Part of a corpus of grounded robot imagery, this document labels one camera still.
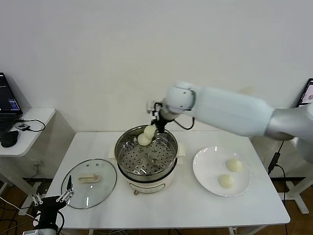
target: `pot lid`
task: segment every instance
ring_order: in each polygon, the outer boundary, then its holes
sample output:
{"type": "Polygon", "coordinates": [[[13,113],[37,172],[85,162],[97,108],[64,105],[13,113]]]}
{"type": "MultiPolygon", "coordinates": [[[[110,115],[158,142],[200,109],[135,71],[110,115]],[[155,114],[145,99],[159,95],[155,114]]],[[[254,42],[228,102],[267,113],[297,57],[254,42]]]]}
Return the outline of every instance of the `pot lid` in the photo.
{"type": "Polygon", "coordinates": [[[115,168],[103,159],[86,160],[70,170],[62,182],[61,193],[66,191],[70,176],[74,194],[68,204],[76,209],[100,204],[108,198],[116,183],[115,168]]]}

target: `wooden floor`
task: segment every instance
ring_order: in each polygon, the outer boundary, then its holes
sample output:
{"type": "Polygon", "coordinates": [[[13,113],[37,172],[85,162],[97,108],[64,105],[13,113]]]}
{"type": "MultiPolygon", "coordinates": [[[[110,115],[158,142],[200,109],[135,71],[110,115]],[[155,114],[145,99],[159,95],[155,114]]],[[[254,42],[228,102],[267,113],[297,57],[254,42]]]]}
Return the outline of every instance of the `wooden floor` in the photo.
{"type": "MultiPolygon", "coordinates": [[[[284,183],[283,182],[274,182],[274,185],[278,191],[283,191],[284,183]]],[[[297,205],[293,201],[286,201],[287,211],[291,217],[291,222],[287,225],[288,234],[289,235],[313,235],[313,187],[310,187],[306,191],[301,194],[303,200],[305,201],[308,209],[311,211],[310,214],[303,215],[298,210],[297,205]]],[[[9,202],[21,206],[21,203],[25,199],[26,195],[20,191],[16,187],[7,188],[3,193],[2,197],[9,202]]],[[[0,200],[0,206],[3,208],[4,202],[0,200]]],[[[5,207],[7,209],[14,209],[12,206],[6,204],[5,207]]],[[[3,209],[0,209],[0,234],[8,229],[9,221],[4,221],[4,219],[10,220],[14,218],[18,224],[24,223],[29,220],[28,216],[20,216],[18,213],[15,214],[15,211],[8,211],[6,210],[3,212],[3,209]]],[[[20,225],[17,228],[15,233],[15,229],[11,229],[7,235],[22,235],[23,231],[32,230],[32,222],[27,222],[23,225],[20,225]]],[[[87,231],[81,231],[82,234],[88,235],[87,231]]],[[[106,231],[96,231],[94,235],[100,235],[105,233],[106,231]]],[[[130,235],[168,235],[169,230],[138,230],[127,231],[130,235]]],[[[219,228],[219,229],[179,229],[179,232],[182,235],[225,235],[229,234],[227,228],[219,228]]],[[[284,225],[277,225],[277,226],[269,226],[261,230],[257,233],[257,235],[285,235],[285,226],[284,225]]],[[[179,235],[179,233],[172,229],[170,231],[170,235],[179,235]]]]}

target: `power cord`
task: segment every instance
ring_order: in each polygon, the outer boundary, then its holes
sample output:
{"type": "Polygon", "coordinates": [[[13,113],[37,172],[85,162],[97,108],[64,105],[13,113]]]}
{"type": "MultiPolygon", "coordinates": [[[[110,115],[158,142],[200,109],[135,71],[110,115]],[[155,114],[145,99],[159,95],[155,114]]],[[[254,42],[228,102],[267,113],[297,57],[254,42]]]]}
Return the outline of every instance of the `power cord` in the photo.
{"type": "MultiPolygon", "coordinates": [[[[283,204],[285,205],[285,201],[286,201],[286,174],[285,174],[285,170],[284,170],[279,164],[276,164],[275,166],[278,166],[279,168],[281,168],[282,171],[283,171],[283,174],[284,174],[285,185],[284,185],[284,199],[283,199],[283,204]]],[[[287,224],[285,224],[285,230],[286,230],[286,235],[288,235],[287,224]]]]}
{"type": "Polygon", "coordinates": [[[15,206],[14,204],[12,204],[12,203],[10,203],[10,202],[6,201],[3,197],[1,197],[1,196],[0,196],[0,198],[1,198],[4,202],[6,202],[7,204],[10,204],[11,206],[13,206],[13,207],[15,207],[16,209],[18,209],[20,212],[22,212],[22,213],[24,213],[25,215],[28,215],[29,217],[32,217],[32,218],[34,219],[34,217],[33,217],[33,216],[31,216],[31,215],[29,215],[29,214],[25,213],[24,211],[22,211],[20,208],[18,208],[18,207],[17,207],[17,206],[15,206]]]}
{"type": "Polygon", "coordinates": [[[270,161],[270,164],[268,165],[268,174],[271,173],[271,171],[274,169],[274,167],[278,163],[278,159],[280,157],[280,150],[282,149],[283,145],[284,145],[284,141],[282,142],[282,144],[279,147],[279,150],[274,154],[272,160],[270,161]]]}
{"type": "Polygon", "coordinates": [[[38,173],[39,173],[39,165],[36,164],[35,166],[37,167],[37,172],[36,172],[36,174],[34,174],[33,176],[29,177],[29,178],[28,178],[27,180],[25,180],[25,181],[29,181],[29,180],[31,180],[32,178],[34,178],[34,177],[36,177],[36,176],[38,175],[38,173]]]}
{"type": "Polygon", "coordinates": [[[40,131],[43,131],[45,129],[45,124],[40,121],[40,120],[37,120],[37,119],[31,119],[31,120],[24,120],[23,118],[19,119],[19,120],[16,120],[15,122],[29,122],[29,121],[37,121],[37,122],[40,122],[42,125],[44,125],[43,129],[41,130],[31,130],[30,129],[30,126],[26,127],[26,128],[22,128],[21,130],[22,131],[32,131],[32,132],[40,132],[40,131]]]}
{"type": "Polygon", "coordinates": [[[62,230],[62,228],[64,226],[64,222],[65,222],[64,215],[60,211],[58,211],[58,214],[60,214],[60,216],[62,217],[62,225],[60,226],[60,228],[59,228],[59,230],[57,232],[57,235],[60,234],[60,232],[61,232],[61,230],[62,230]]]}
{"type": "Polygon", "coordinates": [[[30,220],[27,220],[27,221],[25,221],[25,222],[23,222],[23,223],[21,223],[21,224],[18,224],[18,225],[16,225],[16,226],[12,227],[12,228],[9,228],[9,229],[7,229],[7,230],[3,231],[2,233],[0,233],[0,235],[4,234],[5,232],[10,231],[11,229],[15,229],[15,231],[16,231],[16,228],[17,228],[18,226],[23,225],[23,224],[26,224],[27,222],[29,222],[29,221],[33,221],[33,220],[34,220],[34,219],[30,219],[30,220]]]}
{"type": "Polygon", "coordinates": [[[178,126],[180,126],[182,129],[185,129],[185,130],[191,130],[191,129],[194,127],[194,125],[195,125],[195,118],[194,118],[194,117],[192,117],[192,125],[191,125],[191,127],[188,127],[188,128],[186,128],[186,127],[182,126],[182,125],[181,125],[181,124],[179,124],[176,120],[174,120],[174,122],[175,122],[178,126]]]}
{"type": "Polygon", "coordinates": [[[178,229],[174,229],[179,235],[182,235],[181,232],[178,229]]]}

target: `white table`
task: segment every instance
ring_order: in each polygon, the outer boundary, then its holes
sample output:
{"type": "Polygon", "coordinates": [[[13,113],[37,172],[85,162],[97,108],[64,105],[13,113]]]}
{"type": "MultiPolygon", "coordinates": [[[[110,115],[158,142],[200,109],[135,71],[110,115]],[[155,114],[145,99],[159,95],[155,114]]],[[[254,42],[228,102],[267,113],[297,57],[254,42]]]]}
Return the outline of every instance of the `white table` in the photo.
{"type": "MultiPolygon", "coordinates": [[[[45,125],[51,120],[53,115],[55,114],[54,108],[30,108],[27,112],[23,114],[21,118],[25,120],[30,119],[38,119],[42,121],[45,125]]],[[[27,122],[28,125],[31,126],[33,130],[40,130],[43,128],[43,125],[37,121],[27,122]]],[[[30,132],[30,131],[19,131],[18,141],[17,143],[9,148],[3,148],[0,145],[0,174],[8,179],[10,182],[15,184],[18,188],[20,188],[27,195],[36,193],[37,187],[40,184],[35,184],[34,187],[29,185],[23,178],[13,170],[3,159],[2,157],[21,157],[24,156],[31,146],[34,144],[38,136],[41,132],[30,132]]],[[[0,192],[3,192],[7,183],[5,183],[0,192]]],[[[30,197],[26,199],[23,207],[28,206],[28,202],[31,202],[30,197]]]]}
{"type": "Polygon", "coordinates": [[[87,210],[62,209],[65,229],[161,229],[259,226],[245,231],[254,234],[265,225],[285,224],[290,217],[250,140],[224,131],[172,132],[186,149],[171,185],[154,194],[134,195],[118,171],[110,148],[122,133],[77,133],[46,196],[60,195],[65,175],[87,159],[113,163],[117,182],[112,194],[87,210]],[[244,157],[250,165],[251,185],[242,195],[221,197],[207,191],[192,170],[195,154],[207,146],[224,146],[244,157]]]}

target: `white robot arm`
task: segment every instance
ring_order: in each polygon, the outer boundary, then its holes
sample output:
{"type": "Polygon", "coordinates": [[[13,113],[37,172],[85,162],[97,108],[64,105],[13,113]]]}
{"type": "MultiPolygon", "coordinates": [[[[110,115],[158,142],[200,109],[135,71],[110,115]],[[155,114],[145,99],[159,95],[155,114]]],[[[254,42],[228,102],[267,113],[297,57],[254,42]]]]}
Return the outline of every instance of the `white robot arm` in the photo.
{"type": "Polygon", "coordinates": [[[265,101],[216,88],[178,82],[169,88],[154,121],[159,131],[179,114],[240,136],[268,136],[279,141],[299,137],[302,156],[313,164],[313,104],[274,109],[265,101]]]}

